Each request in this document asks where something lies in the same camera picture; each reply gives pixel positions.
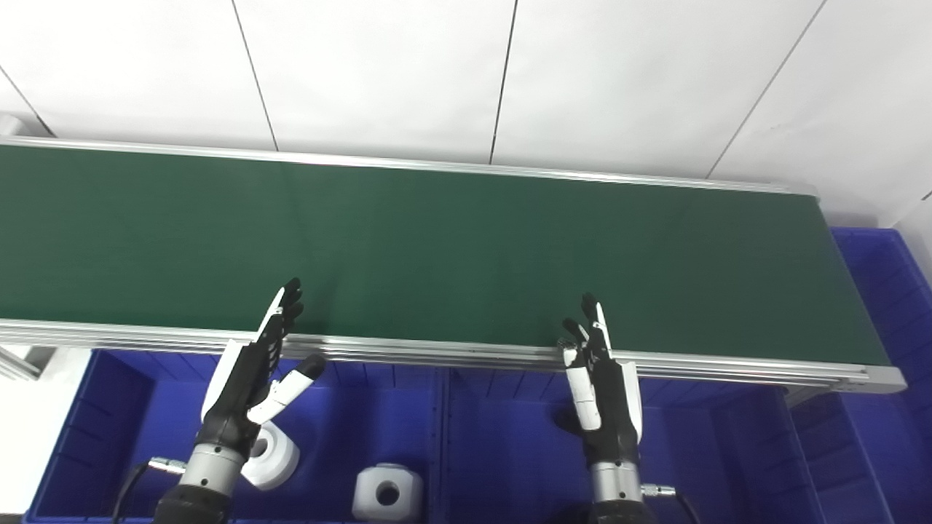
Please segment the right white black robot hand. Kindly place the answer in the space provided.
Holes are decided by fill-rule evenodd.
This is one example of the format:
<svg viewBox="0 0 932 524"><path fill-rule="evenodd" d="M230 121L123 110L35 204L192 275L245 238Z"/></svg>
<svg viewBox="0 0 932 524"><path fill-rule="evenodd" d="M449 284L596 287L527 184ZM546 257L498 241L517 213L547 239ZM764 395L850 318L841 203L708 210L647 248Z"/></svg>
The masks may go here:
<svg viewBox="0 0 932 524"><path fill-rule="evenodd" d="M587 467L639 464L643 415L636 366L615 360L601 302L586 293L580 308L586 321L564 319L573 339L557 343L572 406L553 411L553 421L582 440Z"/></svg>

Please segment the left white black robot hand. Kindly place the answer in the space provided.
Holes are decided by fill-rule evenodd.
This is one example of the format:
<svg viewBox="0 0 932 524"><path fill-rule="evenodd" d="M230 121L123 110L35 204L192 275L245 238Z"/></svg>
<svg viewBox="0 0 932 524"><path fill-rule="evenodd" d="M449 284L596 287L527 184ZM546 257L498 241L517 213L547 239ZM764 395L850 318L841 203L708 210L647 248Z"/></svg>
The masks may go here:
<svg viewBox="0 0 932 524"><path fill-rule="evenodd" d="M249 457L261 426L323 374L326 358L312 354L282 379L273 377L284 339L304 310L301 296L300 279L294 277L277 291L256 334L229 339L205 395L195 445Z"/></svg>

